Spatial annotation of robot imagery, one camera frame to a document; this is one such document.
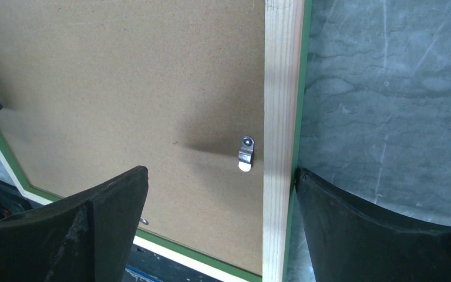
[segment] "brown board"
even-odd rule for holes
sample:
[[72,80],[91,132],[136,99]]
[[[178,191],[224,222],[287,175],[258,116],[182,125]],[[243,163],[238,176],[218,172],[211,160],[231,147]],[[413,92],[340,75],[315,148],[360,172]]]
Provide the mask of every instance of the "brown board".
[[0,1],[0,130],[30,183],[147,166],[146,229],[261,273],[264,5]]

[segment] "green strip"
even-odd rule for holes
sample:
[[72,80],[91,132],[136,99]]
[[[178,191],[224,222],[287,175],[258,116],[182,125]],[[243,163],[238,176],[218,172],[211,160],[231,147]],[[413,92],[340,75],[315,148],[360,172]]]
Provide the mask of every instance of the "green strip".
[[250,282],[262,281],[262,277],[254,274],[254,273],[251,273],[247,270],[240,269],[238,267],[235,267],[235,266],[225,263],[223,261],[217,260],[216,258],[208,256],[206,254],[199,253],[189,247],[183,246],[181,244],[178,244],[174,241],[163,238],[161,236],[158,236],[158,235],[148,232],[146,230],[138,229],[136,232],[136,236],[146,239],[152,243],[158,244],[169,250],[175,251],[176,253],[182,254],[193,260],[197,260],[197,261],[204,263],[206,265],[209,265],[213,268],[222,270],[223,272],[234,275],[234,276],[244,279],[246,281],[250,281]]
[[284,248],[284,269],[282,272],[283,281],[286,281],[288,274],[288,260],[290,257],[291,226],[293,222],[293,208],[295,204],[295,172],[298,167],[298,154],[300,149],[300,134],[302,128],[303,102],[305,95],[305,81],[307,77],[307,55],[308,42],[310,38],[310,22],[312,19],[312,0],[305,0],[304,22],[302,27],[302,42],[300,48],[300,71],[298,77],[298,97],[297,97],[297,117],[295,120],[295,139],[293,142],[293,163],[291,166],[291,193],[290,206],[288,208],[288,222],[286,229],[286,242]]
[[[1,135],[1,132],[0,132],[0,150],[1,150],[2,154],[4,155],[4,158],[6,159],[6,161],[9,163],[11,170],[13,170],[14,174],[16,175],[16,178],[18,178],[18,181],[20,182],[20,184],[23,186],[23,188],[27,192],[33,193],[39,197],[43,197],[52,202],[55,202],[55,201],[61,199],[61,197],[59,197],[57,195],[54,195],[52,193],[44,191],[43,189],[40,189],[40,188],[30,185],[30,183],[28,182],[28,179],[26,178],[25,174],[23,173],[23,170],[21,169],[20,165],[18,164],[14,155],[12,154],[8,144],[4,140],[4,137]],[[198,251],[195,251],[193,249],[185,247],[181,244],[175,243],[169,239],[165,239],[156,234],[149,233],[148,231],[138,230],[136,235],[143,239],[146,239],[152,243],[155,243],[155,244],[158,244],[167,249],[173,250],[176,253],[180,253],[186,257],[189,257],[189,258],[197,260],[201,263],[207,264],[211,267],[222,270],[223,272],[226,272],[231,275],[242,278],[246,281],[250,281],[250,282],[262,281],[262,278],[254,273],[250,273],[247,270],[243,270],[243,269],[235,267],[231,264],[217,260],[214,257],[202,254]]]

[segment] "metal clip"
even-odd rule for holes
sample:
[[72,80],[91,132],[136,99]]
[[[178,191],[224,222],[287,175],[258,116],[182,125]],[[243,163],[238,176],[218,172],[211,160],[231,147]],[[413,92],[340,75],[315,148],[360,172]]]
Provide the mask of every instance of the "metal clip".
[[253,162],[253,148],[255,141],[249,136],[241,139],[241,149],[238,154],[239,168],[244,172],[249,172]]

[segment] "white frame edge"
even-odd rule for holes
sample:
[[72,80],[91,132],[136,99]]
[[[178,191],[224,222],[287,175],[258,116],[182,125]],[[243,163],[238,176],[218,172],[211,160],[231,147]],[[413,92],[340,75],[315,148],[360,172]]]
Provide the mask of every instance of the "white frame edge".
[[[9,176],[11,177],[11,180],[13,180],[14,185],[18,188],[20,193],[26,197],[29,200],[32,200],[36,203],[46,205],[52,203],[52,201],[45,199],[43,197],[37,196],[36,194],[33,194],[31,192],[26,191],[23,186],[21,185],[20,181],[18,181],[18,178],[15,175],[15,172],[11,169],[11,166],[9,165],[8,161],[2,154],[0,150],[0,161],[4,165],[4,168],[8,172]],[[170,260],[173,260],[177,263],[180,263],[186,267],[189,267],[191,269],[194,269],[196,271],[199,271],[205,275],[208,275],[212,278],[219,279],[221,281],[225,282],[248,282],[247,280],[241,279],[239,277],[236,277],[232,274],[229,274],[225,271],[219,270],[217,268],[214,268],[212,266],[209,266],[208,264],[204,264],[200,261],[194,260],[192,258],[186,257],[183,254],[180,254],[176,251],[167,249],[165,247],[162,247],[158,244],[155,244],[153,242],[150,242],[146,239],[143,239],[141,237],[135,236],[133,243],[139,247],[142,247],[146,250],[152,251],[155,254],[158,254],[160,256],[166,257]]]
[[265,3],[262,277],[282,282],[305,0]]

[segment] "silver clip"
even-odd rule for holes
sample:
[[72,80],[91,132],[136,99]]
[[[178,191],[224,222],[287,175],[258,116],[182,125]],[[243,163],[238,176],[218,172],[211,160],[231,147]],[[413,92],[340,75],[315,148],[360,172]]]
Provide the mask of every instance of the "silver clip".
[[241,149],[238,154],[239,168],[244,172],[249,172],[253,162],[253,148],[255,141],[249,136],[241,139]]

